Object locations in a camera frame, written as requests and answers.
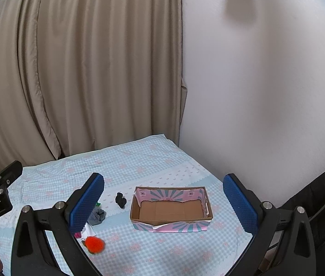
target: checkered bedsheet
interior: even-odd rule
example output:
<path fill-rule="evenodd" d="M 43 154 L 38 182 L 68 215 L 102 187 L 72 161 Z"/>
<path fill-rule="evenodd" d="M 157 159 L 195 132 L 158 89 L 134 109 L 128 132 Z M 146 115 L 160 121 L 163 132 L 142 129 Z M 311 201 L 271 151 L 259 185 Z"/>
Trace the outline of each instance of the checkered bedsheet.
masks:
<path fill-rule="evenodd" d="M 246 233 L 222 190 L 222 183 L 163 135 L 150 136 L 62 160 L 25 167 L 9 187 L 13 210 L 0 217 L 0 258 L 10 273 L 12 241 L 21 208 L 52 207 L 67 200 L 93 172 L 104 176 L 99 202 L 106 219 L 94 231 L 105 250 L 89 254 L 103 276 L 224 276 L 252 238 Z M 205 186 L 213 219 L 207 231 L 149 233 L 134 229 L 129 219 L 135 186 Z M 127 198 L 125 209 L 115 203 L 117 192 Z M 63 272 L 72 275 L 51 232 L 53 253 Z"/>

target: gray cloth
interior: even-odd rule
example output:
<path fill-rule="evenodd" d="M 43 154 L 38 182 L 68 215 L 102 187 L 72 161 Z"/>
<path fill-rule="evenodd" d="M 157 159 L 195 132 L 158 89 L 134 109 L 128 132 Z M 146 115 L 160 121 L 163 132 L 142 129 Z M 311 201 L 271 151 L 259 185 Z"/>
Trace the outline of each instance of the gray cloth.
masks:
<path fill-rule="evenodd" d="M 94 226 L 97 224 L 100 224 L 102 221 L 104 221 L 106 218 L 106 212 L 99 208 L 98 206 L 95 206 L 95 208 L 92 210 L 91 215 L 88 217 L 87 222 Z"/>
<path fill-rule="evenodd" d="M 177 144 L 181 57 L 181 0 L 0 0 L 0 170 Z"/>

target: open cardboard box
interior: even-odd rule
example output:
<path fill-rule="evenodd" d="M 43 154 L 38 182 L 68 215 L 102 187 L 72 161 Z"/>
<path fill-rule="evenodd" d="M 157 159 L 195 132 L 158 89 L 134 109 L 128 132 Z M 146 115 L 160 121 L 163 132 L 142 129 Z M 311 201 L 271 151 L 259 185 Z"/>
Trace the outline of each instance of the open cardboard box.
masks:
<path fill-rule="evenodd" d="M 135 229 L 150 232 L 207 230 L 213 218 L 205 187 L 136 187 L 130 210 Z"/>

